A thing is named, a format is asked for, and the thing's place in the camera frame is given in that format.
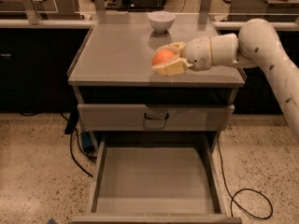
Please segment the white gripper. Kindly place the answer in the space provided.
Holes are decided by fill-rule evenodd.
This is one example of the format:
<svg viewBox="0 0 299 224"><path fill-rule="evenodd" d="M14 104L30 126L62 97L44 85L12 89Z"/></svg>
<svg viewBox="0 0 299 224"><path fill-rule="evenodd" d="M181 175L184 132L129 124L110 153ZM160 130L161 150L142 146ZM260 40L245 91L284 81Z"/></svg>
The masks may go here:
<svg viewBox="0 0 299 224"><path fill-rule="evenodd" d="M207 36L195 38L187 43L175 42L163 45L156 49L161 51L170 49L178 56L167 62L157 63L152 66L152 72L165 77L185 73L189 68L193 71L209 70L212 67L211 41Z"/></svg>

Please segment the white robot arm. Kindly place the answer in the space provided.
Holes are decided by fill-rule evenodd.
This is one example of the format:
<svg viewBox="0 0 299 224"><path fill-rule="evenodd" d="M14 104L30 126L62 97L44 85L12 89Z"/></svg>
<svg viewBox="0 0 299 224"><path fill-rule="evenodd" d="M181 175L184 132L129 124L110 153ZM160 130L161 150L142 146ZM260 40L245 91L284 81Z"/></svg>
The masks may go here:
<svg viewBox="0 0 299 224"><path fill-rule="evenodd" d="M214 66L251 68L263 71L279 107L299 138L299 69L287 55L275 28L263 19L247 21L238 34L202 36L187 43L157 48L152 71L173 76Z"/></svg>

